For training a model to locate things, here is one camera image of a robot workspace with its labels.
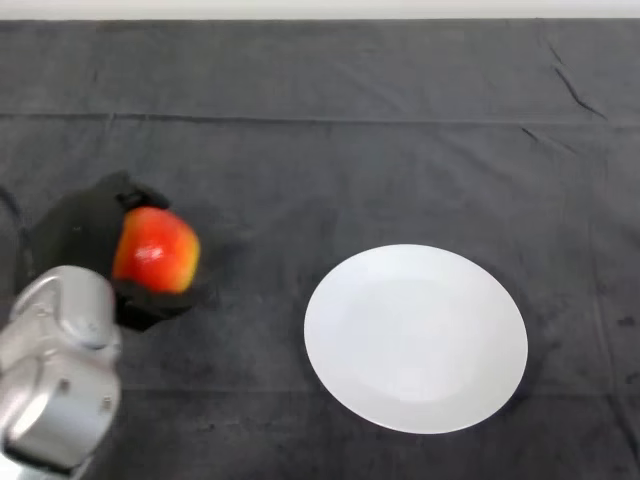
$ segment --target plate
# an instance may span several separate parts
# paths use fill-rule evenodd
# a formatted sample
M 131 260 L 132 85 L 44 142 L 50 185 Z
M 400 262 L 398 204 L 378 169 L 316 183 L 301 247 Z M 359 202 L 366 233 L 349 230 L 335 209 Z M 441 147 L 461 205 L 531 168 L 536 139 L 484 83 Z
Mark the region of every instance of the plate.
M 304 337 L 331 394 L 393 430 L 445 433 L 498 411 L 522 379 L 527 333 L 489 273 L 460 255 L 390 245 L 318 285 Z

